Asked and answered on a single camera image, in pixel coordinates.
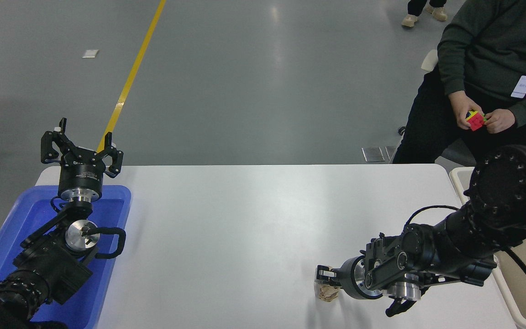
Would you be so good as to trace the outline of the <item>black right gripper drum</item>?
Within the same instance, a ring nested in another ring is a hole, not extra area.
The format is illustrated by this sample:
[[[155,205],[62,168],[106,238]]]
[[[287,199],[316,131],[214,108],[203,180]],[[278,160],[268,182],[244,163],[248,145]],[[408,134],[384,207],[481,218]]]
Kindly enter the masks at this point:
[[[349,258],[342,266],[336,269],[336,279],[346,294],[359,300],[368,299],[364,279],[364,256]]]

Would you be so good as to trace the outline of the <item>person's left hand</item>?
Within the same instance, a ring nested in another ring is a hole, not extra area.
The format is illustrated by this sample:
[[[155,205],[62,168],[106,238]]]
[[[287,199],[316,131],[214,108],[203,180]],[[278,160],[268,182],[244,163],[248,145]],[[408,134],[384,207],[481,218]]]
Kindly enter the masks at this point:
[[[507,109],[497,109],[484,116],[488,133],[501,133],[516,123],[514,114]]]

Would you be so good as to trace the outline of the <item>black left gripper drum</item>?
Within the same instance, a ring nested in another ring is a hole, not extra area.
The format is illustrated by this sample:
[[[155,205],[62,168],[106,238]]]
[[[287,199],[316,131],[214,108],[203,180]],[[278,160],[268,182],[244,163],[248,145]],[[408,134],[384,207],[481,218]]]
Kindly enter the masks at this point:
[[[63,150],[58,192],[89,189],[102,192],[105,164],[90,149]]]

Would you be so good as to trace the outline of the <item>person's right hand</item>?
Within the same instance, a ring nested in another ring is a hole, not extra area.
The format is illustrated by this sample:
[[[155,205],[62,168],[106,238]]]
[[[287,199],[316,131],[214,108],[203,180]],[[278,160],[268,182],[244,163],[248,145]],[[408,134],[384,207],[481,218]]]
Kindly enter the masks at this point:
[[[463,130],[470,129],[470,123],[466,119],[466,114],[469,111],[481,111],[480,106],[476,104],[465,91],[456,91],[447,95],[453,114],[455,116],[457,126]]]

